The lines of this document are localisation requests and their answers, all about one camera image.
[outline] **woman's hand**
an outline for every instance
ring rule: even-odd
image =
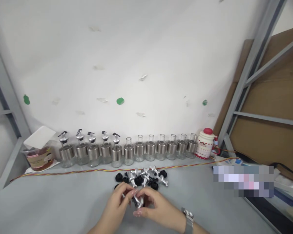
[[[88,232],[91,233],[114,233],[120,226],[127,205],[137,190],[125,182],[120,183],[107,201],[106,207],[98,223]]]
[[[145,207],[134,211],[134,216],[149,218],[179,233],[185,232],[186,216],[167,201],[158,191],[145,187],[136,196],[144,196]],[[151,204],[154,205],[154,209],[149,208]]]

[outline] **glass oil bottle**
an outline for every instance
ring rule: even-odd
[[[94,133],[88,132],[88,135],[89,135],[89,142],[90,142],[87,148],[88,156],[89,156],[88,166],[96,167],[97,165],[101,163],[99,145],[95,143],[95,140],[97,139],[97,137],[94,136]]]
[[[66,136],[67,131],[62,132],[58,137],[60,138],[60,142],[62,147],[59,149],[59,153],[61,156],[61,166],[63,168],[71,167],[75,164],[75,151],[74,146],[68,143],[68,137]]]
[[[122,160],[122,147],[119,144],[119,137],[120,135],[118,135],[117,133],[113,133],[114,139],[114,146],[112,147],[112,167],[113,168],[118,168],[123,164],[123,160]]]
[[[186,151],[186,156],[188,158],[195,158],[195,151],[198,146],[198,143],[196,142],[197,135],[195,133],[191,133],[190,139],[187,140],[188,146]]]
[[[178,142],[178,149],[177,149],[177,158],[179,159],[185,159],[186,158],[186,150],[188,146],[188,142],[186,140],[187,135],[182,133],[181,137]]]
[[[143,142],[143,136],[138,135],[138,141],[136,142],[136,153],[135,153],[135,161],[142,162],[144,160],[144,149],[146,144]]]
[[[126,138],[126,145],[124,145],[125,165],[130,166],[133,164],[133,144],[131,137]]]
[[[154,142],[154,135],[149,135],[149,140],[146,143],[146,160],[154,161],[156,154],[156,143]]]
[[[177,152],[177,147],[178,147],[178,144],[176,142],[176,137],[177,136],[175,134],[171,134],[170,140],[167,142],[168,147],[167,147],[166,158],[169,160],[176,159],[176,152]]]
[[[112,162],[112,144],[108,141],[108,134],[102,131],[103,144],[101,145],[102,163],[109,164]]]
[[[79,165],[85,165],[89,163],[89,156],[87,152],[88,143],[85,142],[85,136],[81,134],[82,129],[78,129],[76,139],[78,144],[76,145],[77,163]]]
[[[166,156],[166,148],[167,148],[167,142],[165,141],[165,134],[160,135],[160,139],[157,141],[157,155],[156,158],[158,160],[163,161]]]

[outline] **gray table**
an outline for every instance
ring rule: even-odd
[[[144,161],[130,168],[200,162],[205,161]],[[88,167],[76,165],[64,170],[56,166],[47,172],[82,169]],[[159,191],[176,207],[189,209],[196,222],[210,233],[275,233],[243,198],[233,197],[213,182],[210,165],[168,169],[167,173],[169,186],[160,185]],[[15,180],[0,192],[0,233],[87,233],[101,216],[116,185],[116,174],[89,172]],[[127,208],[118,233],[172,233],[152,221],[134,217],[133,211],[133,207]]]

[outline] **metal rack post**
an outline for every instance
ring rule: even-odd
[[[6,115],[13,131],[18,138],[11,153],[8,163],[0,178],[0,190],[7,186],[11,179],[25,172],[29,167],[25,157],[20,153],[23,141],[30,135],[30,129],[17,101],[12,83],[0,56],[0,102],[4,110],[0,110],[0,115]]]
[[[247,57],[240,80],[234,92],[232,101],[230,103],[219,134],[218,142],[221,147],[224,143],[227,148],[229,147],[230,150],[233,150],[229,136],[232,133],[233,127],[239,115],[293,125],[293,120],[241,112],[241,108],[243,106],[251,84],[259,77],[261,77],[265,72],[267,72],[273,65],[279,62],[284,55],[293,50],[293,42],[291,42],[275,57],[268,61],[262,68],[258,69],[261,59],[270,41],[271,34],[282,13],[285,3],[286,0],[270,0],[268,3],[267,10],[258,28],[258,32],[254,39],[250,53]]]

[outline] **metal watch band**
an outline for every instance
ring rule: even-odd
[[[185,208],[181,208],[181,211],[185,214],[186,216],[186,230],[184,234],[193,234],[193,214],[186,210]]]

